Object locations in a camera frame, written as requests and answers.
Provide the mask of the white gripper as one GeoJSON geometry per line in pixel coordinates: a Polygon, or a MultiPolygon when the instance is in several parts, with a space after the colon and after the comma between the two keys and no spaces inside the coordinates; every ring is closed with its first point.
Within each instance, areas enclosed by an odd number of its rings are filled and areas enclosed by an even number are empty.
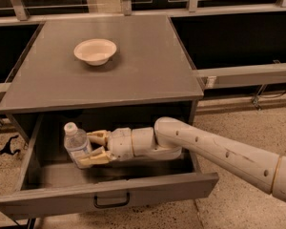
{"type": "Polygon", "coordinates": [[[75,156],[79,168],[90,168],[94,165],[108,164],[113,160],[125,161],[133,158],[132,130],[118,128],[113,132],[99,130],[87,133],[91,143],[101,147],[90,152],[81,151],[75,156]]]}

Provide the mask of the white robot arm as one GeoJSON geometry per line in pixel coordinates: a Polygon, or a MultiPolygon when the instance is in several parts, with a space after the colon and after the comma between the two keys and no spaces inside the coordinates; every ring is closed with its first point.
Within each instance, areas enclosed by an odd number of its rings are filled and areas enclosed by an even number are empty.
{"type": "Polygon", "coordinates": [[[286,156],[202,131],[174,118],[160,117],[147,128],[94,131],[87,138],[99,147],[78,158],[85,167],[141,156],[175,159],[185,148],[286,202],[286,156]]]}

